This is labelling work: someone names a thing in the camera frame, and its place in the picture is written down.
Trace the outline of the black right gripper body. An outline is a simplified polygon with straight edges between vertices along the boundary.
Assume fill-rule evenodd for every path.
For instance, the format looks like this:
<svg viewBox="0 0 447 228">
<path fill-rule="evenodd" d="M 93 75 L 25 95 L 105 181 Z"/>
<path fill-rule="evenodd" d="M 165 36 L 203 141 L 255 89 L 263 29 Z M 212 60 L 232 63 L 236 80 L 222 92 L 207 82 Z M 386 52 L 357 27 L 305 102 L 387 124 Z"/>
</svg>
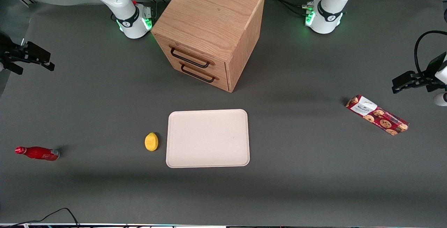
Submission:
<svg viewBox="0 0 447 228">
<path fill-rule="evenodd" d="M 0 59 L 1 68 L 21 68 L 16 62 L 27 63 L 26 50 L 27 44 L 21 45 L 14 43 L 10 36 L 4 32 L 0 33 Z"/>
</svg>

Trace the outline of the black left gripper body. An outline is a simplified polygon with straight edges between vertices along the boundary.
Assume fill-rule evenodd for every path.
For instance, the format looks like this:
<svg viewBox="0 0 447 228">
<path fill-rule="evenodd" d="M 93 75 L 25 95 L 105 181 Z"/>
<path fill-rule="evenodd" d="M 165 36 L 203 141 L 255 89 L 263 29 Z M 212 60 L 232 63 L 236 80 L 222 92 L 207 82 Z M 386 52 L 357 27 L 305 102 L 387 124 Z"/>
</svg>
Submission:
<svg viewBox="0 0 447 228">
<path fill-rule="evenodd" d="M 447 56 L 446 52 L 441 53 L 432 59 L 427 68 L 422 71 L 418 64 L 418 85 L 419 86 L 446 86 L 447 85 Z"/>
</svg>

